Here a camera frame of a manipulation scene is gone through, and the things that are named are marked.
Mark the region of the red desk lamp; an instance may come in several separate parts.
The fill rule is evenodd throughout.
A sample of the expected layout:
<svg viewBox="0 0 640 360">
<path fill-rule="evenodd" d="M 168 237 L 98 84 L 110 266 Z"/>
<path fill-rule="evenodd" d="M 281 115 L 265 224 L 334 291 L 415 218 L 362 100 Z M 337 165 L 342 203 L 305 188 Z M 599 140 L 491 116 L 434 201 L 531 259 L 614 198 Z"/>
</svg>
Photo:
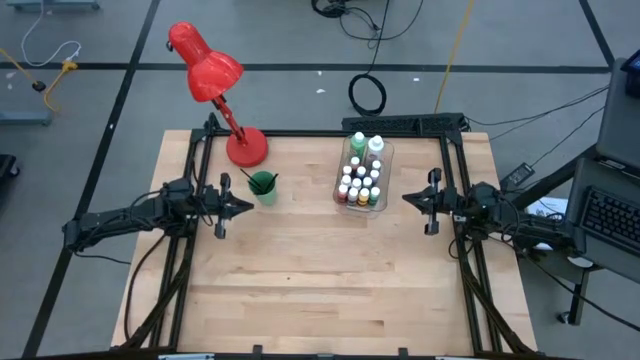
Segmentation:
<svg viewBox="0 0 640 360">
<path fill-rule="evenodd" d="M 260 165 L 268 155 L 264 133 L 255 127 L 240 126 L 224 97 L 242 77 L 243 66 L 230 55 L 213 50 L 191 23 L 181 21 L 168 33 L 170 47 L 187 67 L 187 83 L 196 102 L 211 102 L 227 122 L 231 135 L 227 155 L 239 167 Z"/>
</svg>

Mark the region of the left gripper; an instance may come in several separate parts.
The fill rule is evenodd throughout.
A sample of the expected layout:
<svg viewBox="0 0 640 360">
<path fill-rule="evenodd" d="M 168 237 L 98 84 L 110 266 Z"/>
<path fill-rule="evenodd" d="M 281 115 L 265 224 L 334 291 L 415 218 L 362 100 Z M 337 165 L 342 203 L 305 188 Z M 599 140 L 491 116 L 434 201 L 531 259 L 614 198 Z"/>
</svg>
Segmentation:
<svg viewBox="0 0 640 360">
<path fill-rule="evenodd" d="M 230 219 L 230 215 L 237 216 L 254 209 L 253 203 L 235 196 L 231 197 L 230 187 L 231 177 L 224 172 L 220 175 L 219 189 L 209 184 L 203 188 L 202 193 L 199 195 L 200 214 L 204 217 L 204 221 L 208 226 L 214 227 L 214 235 L 218 239 L 226 237 L 225 221 Z"/>
</svg>

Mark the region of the white cardboard box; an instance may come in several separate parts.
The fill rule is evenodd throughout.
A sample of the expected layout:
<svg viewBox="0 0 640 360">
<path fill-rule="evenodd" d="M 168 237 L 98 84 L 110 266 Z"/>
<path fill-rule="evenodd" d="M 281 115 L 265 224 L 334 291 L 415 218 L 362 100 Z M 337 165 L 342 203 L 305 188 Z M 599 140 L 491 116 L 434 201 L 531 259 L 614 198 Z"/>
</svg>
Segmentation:
<svg viewBox="0 0 640 360">
<path fill-rule="evenodd" d="M 565 214 L 568 200 L 565 198 L 542 197 L 525 208 L 529 215 L 535 215 L 552 220 L 558 231 L 565 233 Z"/>
</svg>

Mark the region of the green plastic cup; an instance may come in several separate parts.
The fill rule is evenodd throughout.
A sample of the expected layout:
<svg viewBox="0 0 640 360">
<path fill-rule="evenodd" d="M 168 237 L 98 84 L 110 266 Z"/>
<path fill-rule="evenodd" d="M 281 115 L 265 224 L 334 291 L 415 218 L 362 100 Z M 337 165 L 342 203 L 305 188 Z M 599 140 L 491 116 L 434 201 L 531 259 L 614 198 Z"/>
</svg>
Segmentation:
<svg viewBox="0 0 640 360">
<path fill-rule="evenodd" d="M 268 171 L 259 171 L 259 172 L 256 172 L 256 173 L 252 174 L 251 176 L 252 176 L 253 179 L 255 179 L 257 181 L 257 178 L 262 174 L 264 174 L 265 176 L 268 177 L 268 182 L 275 175 L 275 174 L 273 174 L 271 172 L 268 172 Z M 277 199 L 276 183 L 275 183 L 275 188 L 270 193 L 268 193 L 266 195 L 254 195 L 254 196 L 264 206 L 272 206 L 272 205 L 274 205 L 275 202 L 276 202 L 276 199 Z"/>
</svg>

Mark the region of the dark monitor screen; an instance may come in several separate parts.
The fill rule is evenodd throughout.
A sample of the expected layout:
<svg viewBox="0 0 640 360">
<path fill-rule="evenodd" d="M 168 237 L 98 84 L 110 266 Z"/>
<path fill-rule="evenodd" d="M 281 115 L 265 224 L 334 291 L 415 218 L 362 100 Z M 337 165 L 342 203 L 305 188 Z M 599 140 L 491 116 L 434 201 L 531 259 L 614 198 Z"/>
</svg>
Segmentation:
<svg viewBox="0 0 640 360">
<path fill-rule="evenodd" d="M 630 56 L 620 69 L 626 74 L 626 94 L 640 99 L 640 49 Z"/>
</svg>

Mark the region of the grey cart base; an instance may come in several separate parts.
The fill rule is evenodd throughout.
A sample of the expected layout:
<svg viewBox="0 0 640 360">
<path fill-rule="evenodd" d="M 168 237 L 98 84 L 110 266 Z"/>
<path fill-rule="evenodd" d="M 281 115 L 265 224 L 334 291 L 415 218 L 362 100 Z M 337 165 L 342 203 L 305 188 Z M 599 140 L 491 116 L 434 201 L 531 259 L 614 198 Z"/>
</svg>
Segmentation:
<svg viewBox="0 0 640 360">
<path fill-rule="evenodd" d="M 42 125 L 49 126 L 53 115 L 50 111 L 9 111 L 0 110 L 0 125 L 26 126 Z"/>
<path fill-rule="evenodd" d="M 101 5 L 98 0 L 4 0 L 5 5 L 12 7 L 16 11 L 22 11 L 27 8 L 44 8 L 53 9 L 59 7 L 73 8 L 91 8 L 100 10 Z"/>
</svg>

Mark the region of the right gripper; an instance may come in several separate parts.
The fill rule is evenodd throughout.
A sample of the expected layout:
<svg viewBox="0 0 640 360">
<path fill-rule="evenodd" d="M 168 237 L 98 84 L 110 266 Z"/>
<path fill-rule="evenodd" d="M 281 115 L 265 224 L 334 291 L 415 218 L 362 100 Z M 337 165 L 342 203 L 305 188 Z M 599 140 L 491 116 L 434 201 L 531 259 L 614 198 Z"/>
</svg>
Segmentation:
<svg viewBox="0 0 640 360">
<path fill-rule="evenodd" d="M 426 235 L 439 233 L 438 213 L 451 213 L 457 206 L 456 188 L 440 189 L 441 180 L 442 169 L 434 168 L 428 173 L 428 187 L 402 196 L 404 201 L 415 207 L 422 215 L 428 215 L 428 222 L 425 226 Z"/>
</svg>

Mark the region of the black power strip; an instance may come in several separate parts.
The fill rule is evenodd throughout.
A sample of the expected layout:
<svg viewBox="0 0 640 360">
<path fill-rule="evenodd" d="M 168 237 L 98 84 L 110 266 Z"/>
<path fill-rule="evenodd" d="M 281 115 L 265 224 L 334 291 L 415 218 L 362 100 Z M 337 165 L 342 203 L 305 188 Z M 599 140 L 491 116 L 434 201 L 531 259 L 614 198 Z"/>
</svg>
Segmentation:
<svg viewBox="0 0 640 360">
<path fill-rule="evenodd" d="M 470 131 L 469 122 L 462 113 L 346 117 L 342 119 L 341 125 L 343 130 L 350 131 L 388 131 L 416 134 L 454 130 Z"/>
</svg>

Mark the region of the black caster base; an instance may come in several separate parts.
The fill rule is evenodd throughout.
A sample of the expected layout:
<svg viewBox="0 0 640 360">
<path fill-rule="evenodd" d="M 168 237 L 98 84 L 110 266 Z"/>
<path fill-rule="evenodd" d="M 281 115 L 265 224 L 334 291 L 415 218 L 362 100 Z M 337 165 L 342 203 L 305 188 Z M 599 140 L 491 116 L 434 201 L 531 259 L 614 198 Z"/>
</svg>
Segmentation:
<svg viewBox="0 0 640 360">
<path fill-rule="evenodd" d="M 0 183 L 15 178 L 19 174 L 17 158 L 10 154 L 0 154 Z"/>
</svg>

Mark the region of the black keyboard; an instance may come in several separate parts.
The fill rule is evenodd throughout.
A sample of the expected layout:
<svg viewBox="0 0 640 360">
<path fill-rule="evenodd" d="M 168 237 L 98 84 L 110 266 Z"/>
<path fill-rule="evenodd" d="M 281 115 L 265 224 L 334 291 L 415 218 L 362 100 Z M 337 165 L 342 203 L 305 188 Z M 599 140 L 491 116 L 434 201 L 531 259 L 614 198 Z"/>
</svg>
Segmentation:
<svg viewBox="0 0 640 360">
<path fill-rule="evenodd" d="M 584 192 L 579 227 L 640 257 L 640 204 L 594 186 Z"/>
</svg>

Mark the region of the grey cart shelf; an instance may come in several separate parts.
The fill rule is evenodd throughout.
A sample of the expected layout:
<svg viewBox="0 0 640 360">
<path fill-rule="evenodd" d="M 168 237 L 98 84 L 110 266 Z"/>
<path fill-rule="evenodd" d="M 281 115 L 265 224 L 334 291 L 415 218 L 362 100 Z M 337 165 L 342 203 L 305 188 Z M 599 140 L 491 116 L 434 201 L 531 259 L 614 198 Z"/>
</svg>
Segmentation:
<svg viewBox="0 0 640 360">
<path fill-rule="evenodd" d="M 640 284 L 639 256 L 605 243 L 579 227 L 584 192 L 590 186 L 640 204 L 640 180 L 595 161 L 581 159 L 576 165 L 566 212 L 579 256 Z"/>
</svg>

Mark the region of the large white paint bottle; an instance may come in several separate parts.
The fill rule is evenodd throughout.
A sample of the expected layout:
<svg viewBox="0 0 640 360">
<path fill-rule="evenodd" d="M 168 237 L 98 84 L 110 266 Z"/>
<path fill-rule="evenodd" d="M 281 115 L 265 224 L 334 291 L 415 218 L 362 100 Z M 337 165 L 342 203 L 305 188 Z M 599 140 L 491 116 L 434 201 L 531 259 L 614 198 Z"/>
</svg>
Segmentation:
<svg viewBox="0 0 640 360">
<path fill-rule="evenodd" d="M 380 135 L 375 135 L 367 143 L 367 164 L 372 165 L 374 161 L 379 161 L 384 151 L 384 140 Z"/>
</svg>

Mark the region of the black power adapter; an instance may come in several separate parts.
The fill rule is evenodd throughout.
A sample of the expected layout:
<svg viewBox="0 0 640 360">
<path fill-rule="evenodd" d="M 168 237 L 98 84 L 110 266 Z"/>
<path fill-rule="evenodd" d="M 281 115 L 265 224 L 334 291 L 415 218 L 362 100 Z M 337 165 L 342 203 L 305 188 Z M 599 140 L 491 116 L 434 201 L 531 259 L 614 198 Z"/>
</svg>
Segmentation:
<svg viewBox="0 0 640 360">
<path fill-rule="evenodd" d="M 535 174 L 535 170 L 523 162 L 500 180 L 503 190 L 516 189 Z"/>
</svg>

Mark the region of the large green paint bottle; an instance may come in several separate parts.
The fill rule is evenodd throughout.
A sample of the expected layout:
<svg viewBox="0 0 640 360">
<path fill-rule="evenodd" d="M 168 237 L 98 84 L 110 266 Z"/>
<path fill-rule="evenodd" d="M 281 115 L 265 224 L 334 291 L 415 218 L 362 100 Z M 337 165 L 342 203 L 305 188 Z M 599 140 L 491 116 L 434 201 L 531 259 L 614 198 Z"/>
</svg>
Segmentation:
<svg viewBox="0 0 640 360">
<path fill-rule="evenodd" d="M 349 157 L 363 159 L 367 147 L 367 138 L 362 132 L 356 132 L 350 137 Z"/>
</svg>

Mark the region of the clear plastic bin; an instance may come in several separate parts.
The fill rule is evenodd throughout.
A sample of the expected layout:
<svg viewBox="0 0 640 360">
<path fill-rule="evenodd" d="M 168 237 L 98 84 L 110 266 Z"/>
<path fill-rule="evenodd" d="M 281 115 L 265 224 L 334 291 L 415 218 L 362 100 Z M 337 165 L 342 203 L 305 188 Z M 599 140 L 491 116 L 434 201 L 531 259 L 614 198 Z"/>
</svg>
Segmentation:
<svg viewBox="0 0 640 360">
<path fill-rule="evenodd" d="M 352 135 L 349 135 L 343 141 L 342 154 L 341 154 L 340 159 L 339 159 L 337 176 L 336 176 L 335 186 L 334 186 L 334 190 L 333 190 L 333 194 L 332 194 L 333 200 L 337 204 L 338 211 L 340 213 L 342 213 L 342 214 L 348 214 L 348 215 L 353 215 L 353 216 L 361 216 L 361 217 L 374 217 L 378 213 L 384 211 L 386 209 L 386 207 L 387 207 L 387 204 L 388 204 L 387 197 L 388 197 L 388 193 L 389 193 L 389 189 L 390 189 L 389 183 L 390 183 L 390 178 L 391 178 L 392 160 L 393 160 L 393 155 L 394 155 L 394 146 L 389 141 L 387 141 L 387 140 L 385 140 L 383 138 L 385 146 L 384 146 L 384 151 L 383 151 L 382 157 L 380 159 L 380 161 L 382 162 L 382 168 L 379 171 L 380 172 L 380 177 L 379 177 L 379 181 L 376 184 L 373 184 L 373 186 L 372 186 L 372 187 L 379 187 L 380 190 L 381 190 L 381 194 L 380 194 L 380 197 L 379 197 L 379 200 L 378 200 L 377 204 L 374 205 L 374 206 L 371 206 L 368 203 L 367 206 L 362 207 L 362 206 L 359 206 L 357 203 L 355 205 L 349 205 L 348 204 L 348 200 L 347 200 L 346 203 L 339 203 L 337 201 L 337 199 L 336 199 L 336 193 L 337 193 L 338 187 L 341 185 L 341 178 L 344 175 L 342 173 L 342 168 L 345 165 L 349 165 L 350 166 L 350 159 L 351 158 L 349 157 L 349 150 L 350 150 L 350 137 Z M 370 171 L 372 169 L 371 169 L 371 165 L 367 164 L 366 151 L 367 151 L 367 147 L 366 147 L 363 159 L 360 160 L 360 166 L 364 166 L 366 168 L 366 170 L 367 170 L 366 176 L 369 177 Z M 350 175 L 352 180 L 354 178 L 357 178 L 356 177 L 356 169 L 353 169 L 353 173 L 352 173 L 352 175 Z"/>
</svg>

